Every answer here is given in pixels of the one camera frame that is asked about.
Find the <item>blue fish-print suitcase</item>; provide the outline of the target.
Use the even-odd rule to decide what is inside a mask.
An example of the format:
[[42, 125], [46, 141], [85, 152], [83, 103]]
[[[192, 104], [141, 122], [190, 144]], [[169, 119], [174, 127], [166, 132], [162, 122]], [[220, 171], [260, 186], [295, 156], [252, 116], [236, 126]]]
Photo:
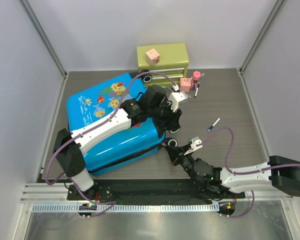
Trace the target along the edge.
[[66, 101], [69, 145], [58, 158], [66, 176], [99, 175], [156, 152], [180, 130], [183, 94], [145, 86], [149, 73], [124, 73]]

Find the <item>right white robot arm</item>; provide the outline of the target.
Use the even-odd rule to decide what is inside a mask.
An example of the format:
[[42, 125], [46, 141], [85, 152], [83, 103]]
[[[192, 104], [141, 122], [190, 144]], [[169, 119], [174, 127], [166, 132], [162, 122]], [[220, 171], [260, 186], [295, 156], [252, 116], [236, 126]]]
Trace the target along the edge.
[[222, 199], [249, 191], [277, 189], [300, 197], [300, 162], [273, 155], [268, 162], [249, 167], [226, 169], [193, 158], [190, 145], [165, 146], [171, 164], [180, 165], [208, 199]]

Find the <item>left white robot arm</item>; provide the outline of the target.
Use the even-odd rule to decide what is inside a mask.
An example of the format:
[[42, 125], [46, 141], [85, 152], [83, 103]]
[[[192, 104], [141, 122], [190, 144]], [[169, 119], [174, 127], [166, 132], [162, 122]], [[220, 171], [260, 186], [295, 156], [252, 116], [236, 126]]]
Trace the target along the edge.
[[54, 156], [64, 174], [85, 200], [96, 195], [92, 175], [101, 175], [157, 151], [166, 131], [180, 130], [183, 91], [150, 86], [135, 98], [126, 99], [111, 113], [92, 124], [57, 134]]

